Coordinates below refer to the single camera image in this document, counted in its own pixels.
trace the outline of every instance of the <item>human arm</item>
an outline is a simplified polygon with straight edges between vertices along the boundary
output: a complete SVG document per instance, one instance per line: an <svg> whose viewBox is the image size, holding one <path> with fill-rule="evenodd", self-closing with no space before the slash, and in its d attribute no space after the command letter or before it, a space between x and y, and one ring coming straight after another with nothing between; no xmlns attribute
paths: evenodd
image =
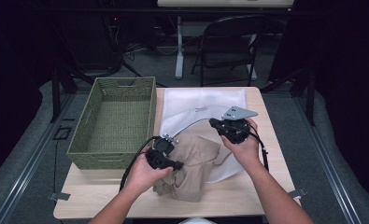
<svg viewBox="0 0 369 224"><path fill-rule="evenodd" d="M164 178L172 171L172 167L154 170L147 163L146 152L143 149L128 175L125 187L89 222L94 223L123 223L135 200L158 179Z"/></svg>
<svg viewBox="0 0 369 224"><path fill-rule="evenodd" d="M247 121L257 130L257 124L252 119ZM249 136L240 144L232 144L224 136L221 138L253 181L269 223L313 223L306 211L263 167L259 158L259 143L254 137Z"/></svg>

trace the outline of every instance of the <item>gray carpet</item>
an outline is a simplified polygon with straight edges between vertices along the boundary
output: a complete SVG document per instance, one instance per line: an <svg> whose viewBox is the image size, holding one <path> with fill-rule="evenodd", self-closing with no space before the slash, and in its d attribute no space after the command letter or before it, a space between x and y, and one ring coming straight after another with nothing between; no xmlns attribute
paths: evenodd
<svg viewBox="0 0 369 224"><path fill-rule="evenodd" d="M259 50L256 73L257 81L253 86L263 87L278 46L278 36L267 36ZM126 61L131 64L142 76L155 76L157 82L168 87L197 87L199 77L190 75L194 61L195 50L191 42L186 47L184 61L184 78L174 78L176 69L176 53L162 54L143 49L128 54ZM235 68L234 71L225 70L217 73L240 74L245 76L244 68ZM134 74L122 68L113 77L132 77ZM54 201L49 200L52 192L59 192L68 172L70 160L65 156L70 139L74 133L78 117L85 105L90 86L76 79L80 90L76 95L66 95L62 92L64 112L55 124L50 124L51 118L51 90L50 83L41 88L44 100L33 123L29 126L21 141L12 151L9 158L0 169L0 211L5 214L0 217L2 223L59 223L53 217ZM244 86L246 82L227 83L225 86ZM308 194L301 203L304 209L316 223L348 223L342 210L332 182L326 175L319 157L319 146L309 131L304 111L301 108L303 99L291 98L287 92L290 83L279 87L271 93L263 94L269 116L277 133L277 138L291 172L296 188L305 188ZM339 174L346 193L353 202L353 207L359 218L354 223L369 223L369 195L362 189L351 172L348 164L342 158L334 143L328 115L324 108L322 97L317 94L315 103L316 127L311 128L318 133L322 143L328 151L334 169ZM35 172L29 176L29 182L18 191L17 201L12 206L2 207L10 191L15 188L15 182L26 169L27 162L32 159L33 152L44 148L39 155L39 163ZM87 220L63 220L63 223L86 223Z"/></svg>

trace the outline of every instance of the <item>light wood tabletop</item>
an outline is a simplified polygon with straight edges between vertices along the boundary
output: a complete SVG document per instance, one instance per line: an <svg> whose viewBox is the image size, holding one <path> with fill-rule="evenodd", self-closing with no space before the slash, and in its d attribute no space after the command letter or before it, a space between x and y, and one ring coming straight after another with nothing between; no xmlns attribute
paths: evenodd
<svg viewBox="0 0 369 224"><path fill-rule="evenodd" d="M158 7L292 7L294 0L158 0Z"/></svg>
<svg viewBox="0 0 369 224"><path fill-rule="evenodd" d="M291 176L277 141L260 91L246 88L203 88L245 90L248 109L258 112L253 119L268 150L270 173L287 192L294 190ZM154 133L159 133L164 89L157 89ZM94 217L118 192L123 170L79 170L72 163L62 193L68 201L58 201L54 216L59 219ZM216 184L206 184L201 202L179 201L170 195L158 196L149 189L133 204L128 217L232 217L263 215L255 188L246 174L231 176Z"/></svg>

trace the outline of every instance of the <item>right forearm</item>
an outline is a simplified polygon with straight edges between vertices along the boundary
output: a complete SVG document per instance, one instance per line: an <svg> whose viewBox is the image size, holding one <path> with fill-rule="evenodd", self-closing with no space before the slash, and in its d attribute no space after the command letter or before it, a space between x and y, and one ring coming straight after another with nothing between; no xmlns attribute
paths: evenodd
<svg viewBox="0 0 369 224"><path fill-rule="evenodd" d="M284 190L260 161L245 166L269 223L313 223L303 208Z"/></svg>

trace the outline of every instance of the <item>right hand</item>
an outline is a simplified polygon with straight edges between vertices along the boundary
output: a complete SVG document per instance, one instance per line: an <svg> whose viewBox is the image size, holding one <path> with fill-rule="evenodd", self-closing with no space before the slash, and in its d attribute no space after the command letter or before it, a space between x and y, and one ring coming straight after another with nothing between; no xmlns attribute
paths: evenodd
<svg viewBox="0 0 369 224"><path fill-rule="evenodd" d="M246 119L246 121L257 131L257 124L254 120ZM250 131L256 134L254 129L250 128ZM231 143L224 135L221 136L221 139L222 143L234 153L234 157L243 167L260 162L259 142L253 136L249 135L248 138L240 144Z"/></svg>

